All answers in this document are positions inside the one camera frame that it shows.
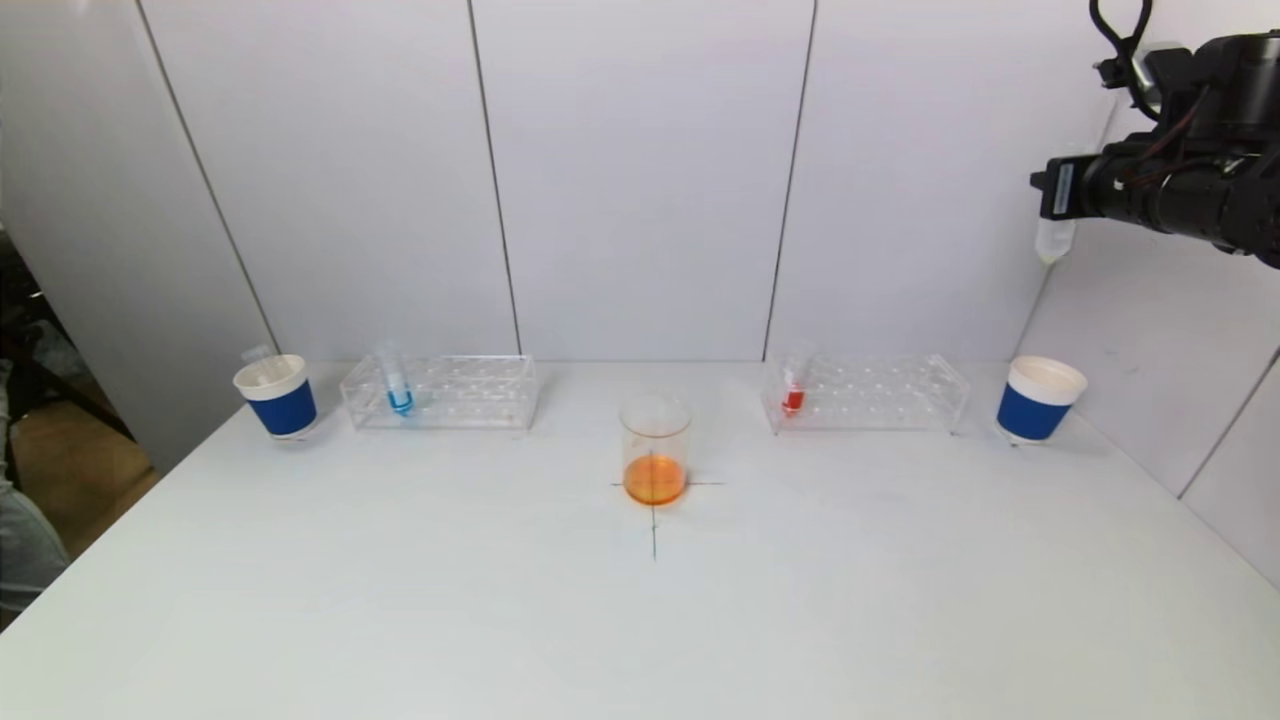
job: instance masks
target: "test tube with blue liquid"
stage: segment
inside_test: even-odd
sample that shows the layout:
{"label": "test tube with blue liquid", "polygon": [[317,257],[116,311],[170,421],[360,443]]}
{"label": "test tube with blue liquid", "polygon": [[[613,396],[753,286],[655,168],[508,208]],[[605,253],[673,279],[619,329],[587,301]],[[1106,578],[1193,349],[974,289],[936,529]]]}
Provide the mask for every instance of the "test tube with blue liquid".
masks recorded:
{"label": "test tube with blue liquid", "polygon": [[408,418],[413,413],[413,391],[410,389],[404,363],[393,345],[381,343],[378,346],[378,368],[381,370],[383,383],[387,386],[387,401],[390,404],[392,411],[401,418]]}

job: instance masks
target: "orange liquid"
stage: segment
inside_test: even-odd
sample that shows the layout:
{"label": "orange liquid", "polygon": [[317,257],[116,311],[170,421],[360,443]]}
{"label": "orange liquid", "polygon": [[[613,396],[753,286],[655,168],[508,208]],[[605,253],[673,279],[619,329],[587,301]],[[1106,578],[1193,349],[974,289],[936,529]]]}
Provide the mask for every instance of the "orange liquid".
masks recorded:
{"label": "orange liquid", "polygon": [[795,418],[800,413],[800,406],[804,405],[804,391],[792,387],[787,391],[787,398],[782,401],[782,414],[787,418]]}
{"label": "orange liquid", "polygon": [[637,502],[667,505],[685,492],[685,469],[666,455],[645,455],[627,465],[622,487]]}

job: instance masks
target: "white backdrop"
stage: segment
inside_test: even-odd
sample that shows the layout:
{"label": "white backdrop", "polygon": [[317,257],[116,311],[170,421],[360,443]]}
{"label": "white backdrop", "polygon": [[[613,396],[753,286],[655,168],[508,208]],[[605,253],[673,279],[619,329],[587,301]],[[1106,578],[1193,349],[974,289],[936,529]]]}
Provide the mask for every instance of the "white backdrop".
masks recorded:
{"label": "white backdrop", "polygon": [[764,348],[812,0],[476,0],[525,350]]}
{"label": "white backdrop", "polygon": [[465,1],[143,6],[283,350],[516,352]]}
{"label": "white backdrop", "polygon": [[771,343],[1007,359],[1044,269],[1028,176],[1094,142],[1083,0],[818,5]]}
{"label": "white backdrop", "polygon": [[1187,491],[1187,505],[1280,588],[1280,369]]}

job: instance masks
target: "floor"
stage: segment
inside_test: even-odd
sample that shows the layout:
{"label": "floor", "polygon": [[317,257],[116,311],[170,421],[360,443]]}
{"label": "floor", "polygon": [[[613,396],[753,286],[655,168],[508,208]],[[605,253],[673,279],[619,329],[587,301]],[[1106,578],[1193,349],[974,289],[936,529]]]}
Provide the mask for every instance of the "floor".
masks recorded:
{"label": "floor", "polygon": [[[67,401],[28,413],[10,442],[22,491],[73,561],[160,479],[137,445]],[[10,620],[0,619],[0,629]]]}

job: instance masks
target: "red liquid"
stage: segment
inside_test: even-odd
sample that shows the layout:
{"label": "red liquid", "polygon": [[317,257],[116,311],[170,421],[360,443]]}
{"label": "red liquid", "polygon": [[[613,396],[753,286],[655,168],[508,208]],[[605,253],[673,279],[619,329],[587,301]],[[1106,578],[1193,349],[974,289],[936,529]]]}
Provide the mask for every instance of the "red liquid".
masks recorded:
{"label": "red liquid", "polygon": [[791,388],[791,391],[787,392],[787,398],[782,401],[782,414],[787,418],[795,418],[803,405],[804,391],[800,388]]}

